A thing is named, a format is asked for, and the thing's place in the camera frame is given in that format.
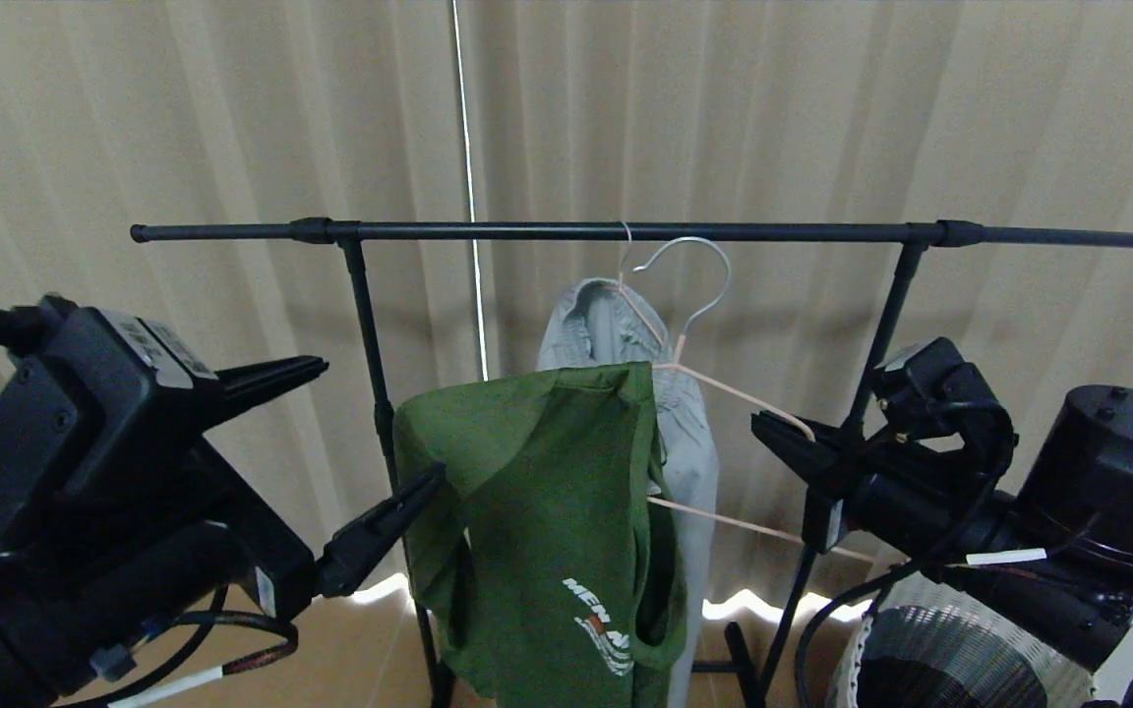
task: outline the floor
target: floor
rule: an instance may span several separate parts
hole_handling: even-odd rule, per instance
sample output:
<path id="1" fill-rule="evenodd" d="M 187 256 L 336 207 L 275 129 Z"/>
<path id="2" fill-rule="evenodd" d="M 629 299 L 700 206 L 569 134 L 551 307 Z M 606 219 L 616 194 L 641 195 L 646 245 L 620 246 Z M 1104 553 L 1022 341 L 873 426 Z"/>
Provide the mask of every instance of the floor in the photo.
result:
<path id="1" fill-rule="evenodd" d="M 252 609 L 241 592 L 232 592 L 230 608 Z M 747 622 L 747 637 L 772 636 L 773 626 L 760 620 Z M 832 671 L 832 656 L 841 651 L 846 641 L 846 626 L 826 624 L 824 637 L 817 637 L 817 654 L 824 656 L 821 671 L 813 681 L 824 685 L 824 677 Z M 431 699 L 426 667 L 419 649 L 417 624 L 406 596 L 394 592 L 374 604 L 359 606 L 351 600 L 316 602 L 297 619 L 301 648 L 279 664 L 242 675 L 229 676 L 212 684 L 198 686 L 186 693 L 161 700 L 153 708 L 401 708 L 420 705 L 426 708 Z M 726 659 L 724 622 L 707 622 L 697 656 L 699 659 Z M 186 633 L 162 637 L 139 654 L 139 664 L 152 667 L 171 654 L 184 641 Z M 193 656 L 177 676 L 214 667 L 227 659 L 264 648 L 265 638 L 256 632 L 236 628 L 219 628 L 204 648 Z M 792 705 L 790 668 L 784 671 L 769 693 L 770 707 Z M 92 698 L 108 690 L 108 685 L 92 685 L 79 698 Z M 691 685 L 690 708 L 725 708 L 741 705 L 736 680 L 730 674 L 696 674 Z M 454 691 L 455 708 L 491 707 L 459 684 Z"/>

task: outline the shirt logo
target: shirt logo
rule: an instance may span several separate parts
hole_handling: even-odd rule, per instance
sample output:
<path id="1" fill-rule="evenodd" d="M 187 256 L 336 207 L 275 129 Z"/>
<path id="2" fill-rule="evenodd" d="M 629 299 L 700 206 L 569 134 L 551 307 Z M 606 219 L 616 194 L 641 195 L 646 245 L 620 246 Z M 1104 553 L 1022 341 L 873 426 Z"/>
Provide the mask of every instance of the shirt logo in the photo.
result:
<path id="1" fill-rule="evenodd" d="M 597 596 L 593 595 L 588 588 L 576 582 L 574 578 L 563 579 L 563 586 L 566 586 L 566 590 L 574 592 L 576 597 L 593 611 L 588 617 L 576 617 L 576 624 L 579 624 L 579 628 L 588 633 L 593 645 L 597 646 L 598 654 L 602 655 L 603 662 L 606 662 L 606 668 L 610 668 L 611 673 L 616 676 L 624 676 L 632 672 L 629 636 L 607 631 L 606 624 L 611 623 L 611 615 L 606 613 L 606 606 L 602 605 L 602 600 L 598 600 Z"/>

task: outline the white sticker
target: white sticker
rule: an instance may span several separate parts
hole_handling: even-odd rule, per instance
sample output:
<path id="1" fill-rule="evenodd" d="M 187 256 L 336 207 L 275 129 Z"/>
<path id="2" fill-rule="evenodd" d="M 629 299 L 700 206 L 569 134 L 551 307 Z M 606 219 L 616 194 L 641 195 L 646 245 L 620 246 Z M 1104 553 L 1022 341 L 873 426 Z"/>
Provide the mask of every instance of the white sticker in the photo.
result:
<path id="1" fill-rule="evenodd" d="M 181 362 L 181 366 L 186 367 L 189 373 L 198 377 L 205 377 L 205 379 L 216 381 L 216 375 L 214 375 L 213 369 L 208 369 L 207 366 L 198 358 L 194 351 L 186 347 L 186 342 L 177 336 L 177 332 L 172 331 L 167 324 L 154 322 L 154 319 L 143 319 L 143 324 L 147 325 L 147 329 L 156 335 L 157 340 L 162 342 L 163 346 L 172 351 L 172 355 Z"/>
<path id="2" fill-rule="evenodd" d="M 116 309 L 97 308 L 103 318 L 112 325 L 118 335 L 126 344 L 130 346 L 138 359 L 156 372 L 156 383 L 165 389 L 195 389 L 195 382 L 181 364 L 172 358 L 165 349 L 161 348 L 160 341 L 152 336 L 143 322 L 134 315 L 117 313 Z"/>
<path id="3" fill-rule="evenodd" d="M 261 606 L 261 609 L 264 609 L 265 614 L 271 617 L 278 617 L 279 602 L 278 597 L 274 596 L 273 581 L 261 569 L 256 569 L 256 594 L 257 605 Z"/>

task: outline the light blue shirt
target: light blue shirt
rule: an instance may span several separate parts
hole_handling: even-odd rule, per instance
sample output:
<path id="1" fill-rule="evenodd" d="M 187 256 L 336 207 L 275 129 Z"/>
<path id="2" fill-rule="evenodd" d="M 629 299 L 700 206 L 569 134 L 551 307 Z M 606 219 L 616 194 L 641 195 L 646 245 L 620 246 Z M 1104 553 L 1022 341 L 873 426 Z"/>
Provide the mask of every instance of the light blue shirt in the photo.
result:
<path id="1" fill-rule="evenodd" d="M 632 305 L 617 292 L 617 283 L 607 279 L 589 279 L 563 292 L 557 300 L 548 329 L 540 341 L 536 370 L 566 367 L 598 367 L 625 361 L 670 361 L 671 339 L 667 327 L 655 309 L 630 287 L 624 287 L 647 322 L 655 326 L 661 347 Z M 719 484 L 719 458 L 706 423 L 702 391 L 697 381 L 682 373 L 653 372 L 653 394 L 658 411 L 658 432 L 666 453 L 662 476 L 673 502 L 701 511 L 715 511 L 716 485 Z M 678 540 L 688 591 L 689 617 L 684 654 L 671 672 L 668 708 L 683 708 L 689 699 L 689 680 L 693 667 L 693 649 L 701 628 L 706 573 L 710 568 L 710 519 L 675 513 Z"/>

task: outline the tiled floor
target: tiled floor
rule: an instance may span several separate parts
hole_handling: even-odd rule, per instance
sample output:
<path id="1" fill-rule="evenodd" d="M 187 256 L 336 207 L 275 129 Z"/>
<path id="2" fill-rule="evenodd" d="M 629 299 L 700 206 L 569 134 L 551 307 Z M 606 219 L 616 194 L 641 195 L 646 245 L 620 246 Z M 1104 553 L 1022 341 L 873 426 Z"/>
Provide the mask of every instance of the tiled floor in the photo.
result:
<path id="1" fill-rule="evenodd" d="M 250 608 L 241 592 L 232 592 L 232 608 Z M 826 628 L 818 637 L 817 649 L 833 656 L 845 641 L 846 628 Z M 358 606 L 350 600 L 318 602 L 297 619 L 301 648 L 291 658 L 259 671 L 227 677 L 198 686 L 188 693 L 161 700 L 159 708 L 403 708 L 431 700 L 426 667 L 418 645 L 417 624 L 406 599 L 395 592 L 373 605 Z M 724 623 L 708 622 L 698 642 L 700 659 L 726 659 Z M 751 641 L 767 641 L 770 624 L 750 622 L 747 636 Z M 139 655 L 139 664 L 153 667 L 184 641 L 186 632 L 165 636 L 148 645 Z M 265 637 L 256 632 L 219 628 L 204 648 L 193 656 L 176 676 L 237 658 L 265 646 Z M 790 671 L 778 674 L 777 685 L 769 693 L 768 705 L 791 705 Z M 832 671 L 832 662 L 826 662 Z M 107 691 L 108 686 L 91 686 L 82 698 Z M 726 674 L 696 674 L 690 690 L 690 708 L 727 708 L 741 705 L 736 680 Z M 488 700 L 476 697 L 459 685 L 454 707 L 491 707 Z"/>

